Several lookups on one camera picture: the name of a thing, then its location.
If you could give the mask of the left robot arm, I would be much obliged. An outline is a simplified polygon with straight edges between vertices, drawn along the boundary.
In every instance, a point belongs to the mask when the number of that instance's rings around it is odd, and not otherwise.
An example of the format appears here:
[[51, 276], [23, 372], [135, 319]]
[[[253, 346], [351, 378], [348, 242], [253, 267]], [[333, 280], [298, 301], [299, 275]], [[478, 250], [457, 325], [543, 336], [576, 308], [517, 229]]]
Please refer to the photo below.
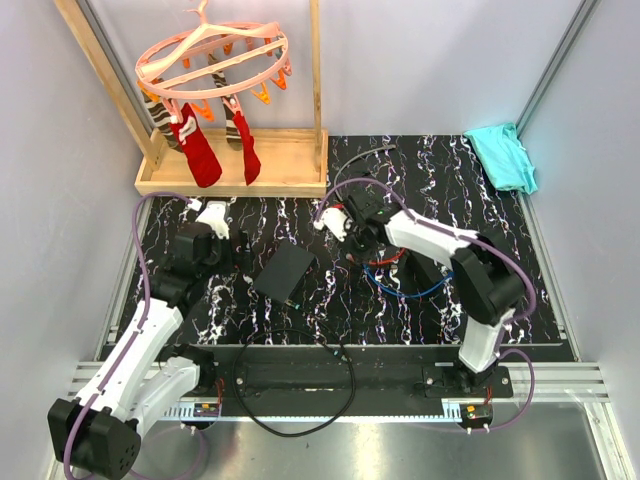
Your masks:
[[73, 399], [58, 399], [48, 411], [54, 453], [67, 478], [75, 469], [124, 478], [144, 437], [170, 407], [186, 394], [216, 388], [213, 354], [189, 344], [174, 346], [165, 366], [152, 378], [146, 374], [210, 279], [245, 273], [253, 259], [244, 230], [230, 234], [203, 222], [178, 230], [108, 358]]

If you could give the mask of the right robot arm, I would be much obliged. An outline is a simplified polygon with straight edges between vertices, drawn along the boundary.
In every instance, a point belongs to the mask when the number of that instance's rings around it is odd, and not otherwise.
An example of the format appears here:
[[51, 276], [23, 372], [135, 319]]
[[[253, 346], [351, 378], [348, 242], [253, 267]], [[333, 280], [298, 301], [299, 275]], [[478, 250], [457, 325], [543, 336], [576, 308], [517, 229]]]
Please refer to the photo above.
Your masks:
[[353, 224], [345, 245], [363, 257], [384, 244], [431, 259], [452, 272], [459, 302], [467, 314], [454, 384], [466, 396], [486, 389], [500, 358], [499, 345], [507, 324], [515, 321], [517, 304], [525, 298], [535, 309], [535, 290], [522, 268], [503, 252], [496, 232], [482, 234], [428, 219], [399, 201], [384, 202], [365, 191], [345, 196]]

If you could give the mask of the black network switch box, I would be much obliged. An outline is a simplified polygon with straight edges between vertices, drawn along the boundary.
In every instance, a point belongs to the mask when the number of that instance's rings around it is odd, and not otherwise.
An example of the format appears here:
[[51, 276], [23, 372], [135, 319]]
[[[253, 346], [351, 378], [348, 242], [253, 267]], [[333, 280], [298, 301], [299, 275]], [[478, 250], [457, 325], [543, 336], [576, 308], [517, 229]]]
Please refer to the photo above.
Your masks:
[[317, 264], [308, 250], [283, 240], [254, 281], [254, 290], [271, 300], [286, 304], [293, 299], [306, 274]]

